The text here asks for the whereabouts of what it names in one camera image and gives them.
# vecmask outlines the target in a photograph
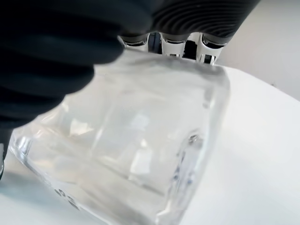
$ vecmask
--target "ribbed black grip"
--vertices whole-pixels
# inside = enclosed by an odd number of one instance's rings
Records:
[[[166,0],[154,14],[153,30],[232,37],[258,0]]]

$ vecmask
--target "clear glass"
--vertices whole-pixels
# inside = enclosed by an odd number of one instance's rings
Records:
[[[75,208],[110,225],[177,225],[215,142],[222,67],[126,50],[22,128],[11,151]]]

